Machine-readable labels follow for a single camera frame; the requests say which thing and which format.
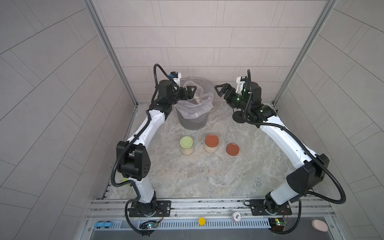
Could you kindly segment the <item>red jar lid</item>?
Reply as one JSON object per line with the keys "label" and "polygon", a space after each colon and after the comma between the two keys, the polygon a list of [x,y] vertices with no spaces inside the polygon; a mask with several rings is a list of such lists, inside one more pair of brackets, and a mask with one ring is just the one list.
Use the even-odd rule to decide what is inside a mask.
{"label": "red jar lid", "polygon": [[240,147],[235,143],[229,143],[226,147],[226,152],[230,156],[237,156],[240,152]]}

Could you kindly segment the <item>clear rice jar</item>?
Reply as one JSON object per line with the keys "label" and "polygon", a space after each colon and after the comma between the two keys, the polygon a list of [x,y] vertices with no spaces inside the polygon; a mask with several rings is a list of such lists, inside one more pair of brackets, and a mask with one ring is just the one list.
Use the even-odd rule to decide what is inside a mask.
{"label": "clear rice jar", "polygon": [[192,102],[194,104],[200,104],[201,103],[200,98],[202,97],[202,95],[203,95],[203,89],[197,88],[195,91],[194,97],[192,99]]}

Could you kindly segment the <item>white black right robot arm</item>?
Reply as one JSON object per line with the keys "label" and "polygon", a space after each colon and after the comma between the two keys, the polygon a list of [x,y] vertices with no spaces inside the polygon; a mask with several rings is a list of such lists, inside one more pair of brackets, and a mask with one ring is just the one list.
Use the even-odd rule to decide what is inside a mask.
{"label": "white black right robot arm", "polygon": [[265,132],[287,155],[295,171],[276,189],[265,196],[264,206],[270,215],[281,212],[288,202],[294,202],[322,182],[328,174],[329,159],[317,155],[306,147],[281,121],[277,113],[262,104],[261,87],[247,79],[241,79],[236,88],[225,83],[215,90],[235,110],[233,119],[239,123],[255,125]]}

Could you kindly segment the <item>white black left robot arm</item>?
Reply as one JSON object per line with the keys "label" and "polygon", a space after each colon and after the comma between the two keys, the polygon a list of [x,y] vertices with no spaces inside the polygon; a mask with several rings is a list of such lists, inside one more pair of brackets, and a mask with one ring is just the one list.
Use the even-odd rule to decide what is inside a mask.
{"label": "white black left robot arm", "polygon": [[146,216],[154,214],[157,197],[147,175],[150,172],[151,160],[147,146],[151,142],[158,128],[178,101],[193,99],[196,86],[179,87],[173,80],[162,80],[157,84],[155,95],[149,109],[147,119],[138,131],[127,141],[120,141],[117,145],[117,159],[111,173],[111,184],[118,188],[130,184],[133,186],[136,198],[136,209]]}

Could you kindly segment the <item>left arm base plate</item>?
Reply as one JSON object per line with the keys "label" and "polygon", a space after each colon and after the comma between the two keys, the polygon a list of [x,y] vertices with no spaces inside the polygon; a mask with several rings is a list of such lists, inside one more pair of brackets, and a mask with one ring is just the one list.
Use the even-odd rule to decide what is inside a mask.
{"label": "left arm base plate", "polygon": [[171,201],[156,201],[156,203],[144,204],[141,202],[134,202],[128,208],[129,217],[139,218],[139,217],[148,217],[148,218],[159,218],[159,217],[169,217],[171,210]]}

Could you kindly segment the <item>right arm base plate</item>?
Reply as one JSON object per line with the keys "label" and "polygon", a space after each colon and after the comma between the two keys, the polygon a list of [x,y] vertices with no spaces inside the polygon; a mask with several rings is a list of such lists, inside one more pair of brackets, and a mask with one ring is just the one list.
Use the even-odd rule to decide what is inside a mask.
{"label": "right arm base plate", "polygon": [[283,215],[292,215],[292,209],[290,202],[287,201],[283,205],[273,208],[271,211],[267,210],[265,200],[263,199],[251,199],[244,201],[244,205],[251,209],[253,216],[283,216]]}

